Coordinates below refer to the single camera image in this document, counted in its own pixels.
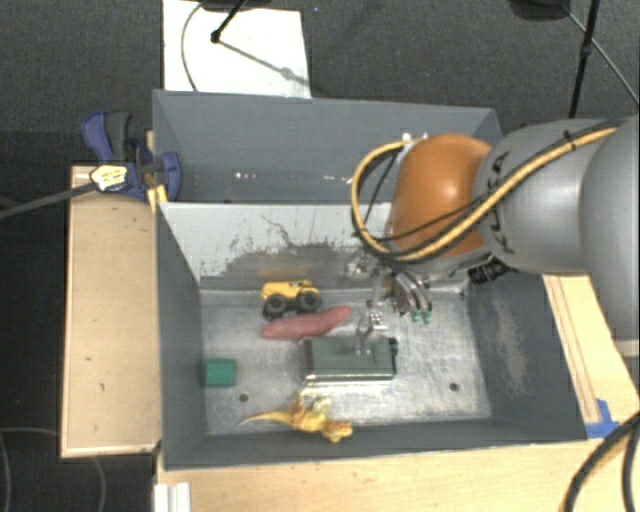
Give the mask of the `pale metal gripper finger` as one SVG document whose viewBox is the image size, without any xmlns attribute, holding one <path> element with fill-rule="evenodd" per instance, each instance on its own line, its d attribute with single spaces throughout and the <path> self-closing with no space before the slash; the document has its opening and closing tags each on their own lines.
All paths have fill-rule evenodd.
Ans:
<svg viewBox="0 0 640 512">
<path fill-rule="evenodd" d="M 369 354 L 370 353 L 370 315 L 364 313 L 357 324 L 355 331 L 355 351 L 357 354 Z"/>
<path fill-rule="evenodd" d="M 385 334 L 387 326 L 381 312 L 371 310 L 368 312 L 367 323 L 367 353 L 371 353 L 373 346 L 378 342 L 379 338 Z"/>
</svg>

